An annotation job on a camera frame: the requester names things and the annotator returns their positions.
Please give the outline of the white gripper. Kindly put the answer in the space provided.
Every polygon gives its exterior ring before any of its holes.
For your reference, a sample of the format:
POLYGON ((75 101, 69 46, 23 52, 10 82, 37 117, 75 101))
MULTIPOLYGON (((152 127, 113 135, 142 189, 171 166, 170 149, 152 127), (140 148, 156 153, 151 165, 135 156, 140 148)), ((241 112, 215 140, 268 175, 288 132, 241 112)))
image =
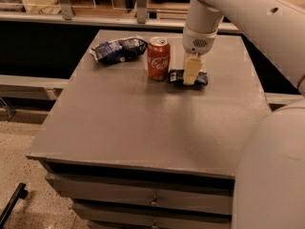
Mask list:
POLYGON ((200 54, 209 52, 214 44, 217 30, 204 27, 191 27, 186 25, 183 30, 182 45, 187 53, 191 54, 185 59, 183 84, 193 85, 199 72, 202 69, 203 60, 200 54))

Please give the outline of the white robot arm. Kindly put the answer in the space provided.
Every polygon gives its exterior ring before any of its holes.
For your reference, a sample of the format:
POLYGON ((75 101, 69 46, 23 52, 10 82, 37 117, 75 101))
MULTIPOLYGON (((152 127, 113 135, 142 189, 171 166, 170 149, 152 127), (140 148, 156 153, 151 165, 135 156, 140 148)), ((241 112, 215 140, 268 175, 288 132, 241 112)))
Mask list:
MULTIPOLYGON (((304 90, 304 10, 285 0, 191 0, 183 31, 186 52, 195 39, 214 38, 227 17, 270 61, 256 69, 260 83, 281 74, 276 87, 304 90)), ((232 229, 305 229, 305 110, 298 100, 266 115, 239 155, 234 175, 232 229)))

